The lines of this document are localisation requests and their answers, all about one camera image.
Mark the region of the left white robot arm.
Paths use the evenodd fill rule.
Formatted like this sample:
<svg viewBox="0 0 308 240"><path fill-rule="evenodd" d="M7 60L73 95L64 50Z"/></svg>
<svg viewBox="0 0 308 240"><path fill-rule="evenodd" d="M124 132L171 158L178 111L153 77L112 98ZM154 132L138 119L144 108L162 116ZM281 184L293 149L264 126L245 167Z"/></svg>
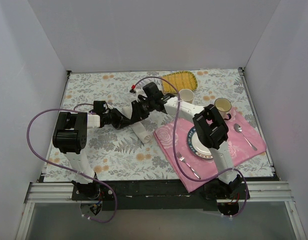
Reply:
<svg viewBox="0 0 308 240"><path fill-rule="evenodd" d="M106 101L94 101L93 109L88 113L59 113L52 137L53 146L65 155L70 167L77 174L72 184L89 200L97 199L101 190L85 152L88 129L102 128L105 125L121 129L130 124L131 120L128 117L116 108L109 108Z"/></svg>

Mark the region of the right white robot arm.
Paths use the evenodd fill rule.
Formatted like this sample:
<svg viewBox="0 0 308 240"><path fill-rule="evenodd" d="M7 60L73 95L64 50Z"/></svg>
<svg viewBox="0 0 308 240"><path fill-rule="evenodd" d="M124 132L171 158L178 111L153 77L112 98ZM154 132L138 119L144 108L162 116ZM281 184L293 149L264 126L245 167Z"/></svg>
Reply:
<svg viewBox="0 0 308 240"><path fill-rule="evenodd" d="M183 118L194 124L198 140L207 147L213 157L217 169L218 188L210 196L216 197L219 192L226 199L231 199L239 192L243 180L242 175L234 167L229 152L229 127L217 110L216 106L198 106L182 102L180 95L163 94L154 82L143 87L146 96L137 95L137 100L131 102L132 124L146 119L150 112L158 111L174 115L172 147L176 153L176 127L178 118Z"/></svg>

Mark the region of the white cloth napkin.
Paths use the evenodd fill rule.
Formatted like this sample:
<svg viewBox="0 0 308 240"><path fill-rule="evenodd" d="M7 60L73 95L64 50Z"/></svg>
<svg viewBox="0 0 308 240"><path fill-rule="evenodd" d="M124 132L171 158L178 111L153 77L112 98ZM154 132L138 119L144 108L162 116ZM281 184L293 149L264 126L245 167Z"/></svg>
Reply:
<svg viewBox="0 0 308 240"><path fill-rule="evenodd" d="M125 117L131 119L131 117L132 117L132 107L131 106L124 106L122 108L122 114ZM130 125L130 127L133 130L133 132L136 134L136 136L141 140L141 142L143 144L146 144L151 140L152 136L146 130L146 128L144 127L144 125L141 122L136 122L136 123Z"/></svg>

